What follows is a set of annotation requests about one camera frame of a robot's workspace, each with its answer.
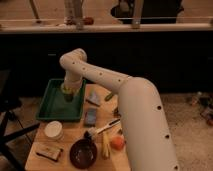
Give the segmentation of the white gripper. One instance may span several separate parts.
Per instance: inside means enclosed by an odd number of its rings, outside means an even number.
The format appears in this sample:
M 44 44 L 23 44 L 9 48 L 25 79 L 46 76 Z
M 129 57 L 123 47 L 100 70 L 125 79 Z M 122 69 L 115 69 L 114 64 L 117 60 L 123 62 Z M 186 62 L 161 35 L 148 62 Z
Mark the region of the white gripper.
M 74 78 L 71 75 L 65 75 L 64 82 L 62 84 L 64 84 L 67 88 L 76 88 L 78 93 L 82 86 L 82 78 Z

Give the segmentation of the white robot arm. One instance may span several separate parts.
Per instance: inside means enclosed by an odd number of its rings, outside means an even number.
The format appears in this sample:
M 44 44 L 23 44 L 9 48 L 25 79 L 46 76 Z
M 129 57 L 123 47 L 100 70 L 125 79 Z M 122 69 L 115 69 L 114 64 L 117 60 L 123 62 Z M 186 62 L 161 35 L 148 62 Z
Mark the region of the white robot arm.
M 72 94 L 86 78 L 118 96 L 131 171 L 180 171 L 162 101 L 152 82 L 91 65 L 81 48 L 63 54 L 59 62 L 65 70 L 64 86 Z

